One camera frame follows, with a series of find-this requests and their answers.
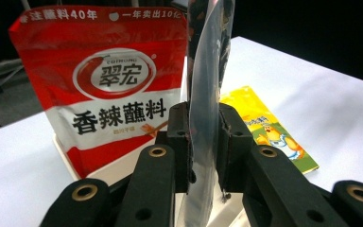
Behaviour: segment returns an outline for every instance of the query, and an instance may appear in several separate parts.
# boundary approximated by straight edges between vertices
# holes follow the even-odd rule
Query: red snack bag
[[[9,30],[81,178],[152,140],[180,101],[186,22],[171,8],[52,6]]]

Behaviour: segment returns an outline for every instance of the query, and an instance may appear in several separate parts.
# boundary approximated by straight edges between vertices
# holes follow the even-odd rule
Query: white table
[[[243,85],[320,164],[311,183],[363,182],[362,80],[235,38],[222,93]],[[73,181],[53,134],[44,113],[0,129],[0,226],[38,226]]]

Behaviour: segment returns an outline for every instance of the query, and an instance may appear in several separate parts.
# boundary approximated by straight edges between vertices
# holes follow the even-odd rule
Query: seasoning packet
[[[9,35],[80,178],[152,141],[180,102],[187,39],[177,9],[35,8]]]
[[[319,168],[312,157],[282,126],[251,87],[245,86],[221,96],[220,102],[233,106],[258,145],[280,149],[302,173]]]

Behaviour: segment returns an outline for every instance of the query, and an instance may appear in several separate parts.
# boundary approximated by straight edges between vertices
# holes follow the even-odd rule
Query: yellow package
[[[279,123],[251,87],[242,87],[223,95],[220,97],[220,102],[237,110],[258,145],[269,145],[280,149],[302,173],[319,167]]]

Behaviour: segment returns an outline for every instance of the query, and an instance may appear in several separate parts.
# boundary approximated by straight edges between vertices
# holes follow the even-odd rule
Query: cartoon character
[[[256,139],[258,145],[269,145],[280,149],[290,160],[301,159],[304,156],[303,148],[292,138],[281,134],[270,124],[263,124],[266,135],[259,134]]]

